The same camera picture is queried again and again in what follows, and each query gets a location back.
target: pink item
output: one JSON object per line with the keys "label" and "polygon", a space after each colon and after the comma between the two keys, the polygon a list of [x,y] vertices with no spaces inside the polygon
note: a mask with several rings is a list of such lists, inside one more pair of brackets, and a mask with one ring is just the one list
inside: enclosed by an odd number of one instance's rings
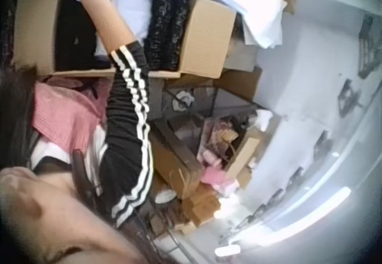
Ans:
{"label": "pink item", "polygon": [[36,83],[33,127],[66,152],[86,152],[98,112],[85,96],[66,88]]}
{"label": "pink item", "polygon": [[213,152],[211,152],[209,149],[206,149],[202,157],[204,161],[209,164],[212,167],[219,167],[221,166],[221,158],[218,158]]}
{"label": "pink item", "polygon": [[[64,78],[60,76],[54,76],[50,78],[47,82],[50,86],[63,87],[68,89],[78,88],[82,86],[82,79],[73,79],[73,78]],[[86,96],[94,105],[97,116],[105,122],[106,119],[106,103],[107,98],[109,97],[110,89],[112,88],[112,80],[108,78],[99,78],[96,82],[94,89],[97,92],[98,98],[96,99],[93,95],[93,92],[90,89],[79,92],[82,95]]]}
{"label": "pink item", "polygon": [[207,167],[201,178],[202,183],[208,185],[219,185],[226,181],[226,172],[221,168]]}

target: black track jacket sleeve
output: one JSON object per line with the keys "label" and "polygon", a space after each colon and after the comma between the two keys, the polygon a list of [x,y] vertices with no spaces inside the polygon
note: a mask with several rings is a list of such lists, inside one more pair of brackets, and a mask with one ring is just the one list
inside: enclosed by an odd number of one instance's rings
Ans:
{"label": "black track jacket sleeve", "polygon": [[107,130],[98,176],[106,213],[118,228],[147,197],[153,160],[147,124],[148,74],[138,41],[110,53],[116,74],[107,102]]}

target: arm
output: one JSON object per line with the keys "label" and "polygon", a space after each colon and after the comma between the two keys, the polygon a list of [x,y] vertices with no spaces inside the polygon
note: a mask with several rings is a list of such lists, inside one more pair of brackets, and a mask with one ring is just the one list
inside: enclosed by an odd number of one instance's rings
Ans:
{"label": "arm", "polygon": [[81,0],[108,53],[136,41],[110,0]]}
{"label": "arm", "polygon": [[118,227],[146,199],[152,181],[146,123],[149,68],[142,47],[109,0],[81,2],[117,69],[106,108],[105,144],[98,157],[99,200]]}

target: skin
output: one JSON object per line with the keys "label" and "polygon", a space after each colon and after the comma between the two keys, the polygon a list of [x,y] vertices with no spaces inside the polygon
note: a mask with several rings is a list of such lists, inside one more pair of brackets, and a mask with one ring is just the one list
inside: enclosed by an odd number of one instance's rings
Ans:
{"label": "skin", "polygon": [[[142,259],[131,243],[65,188],[36,177],[26,168],[1,171],[0,208],[11,233],[38,263],[108,259],[129,264]],[[72,247],[78,251],[58,259],[62,251]]]}
{"label": "skin", "polygon": [[[81,2],[108,53],[135,41],[110,0]],[[78,201],[70,173],[37,177],[26,168],[2,170],[0,211],[37,263],[145,263],[131,243]]]}

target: open cardboard box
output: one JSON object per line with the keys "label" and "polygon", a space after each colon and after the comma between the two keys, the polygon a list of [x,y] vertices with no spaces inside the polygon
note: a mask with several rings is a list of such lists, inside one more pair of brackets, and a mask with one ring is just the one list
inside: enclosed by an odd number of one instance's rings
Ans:
{"label": "open cardboard box", "polygon": [[[236,13],[210,0],[193,0],[178,72],[150,72],[151,77],[179,78],[181,73],[219,78]],[[36,65],[40,75],[113,76],[114,68],[56,70],[55,49],[60,0],[18,0],[15,63]]]}

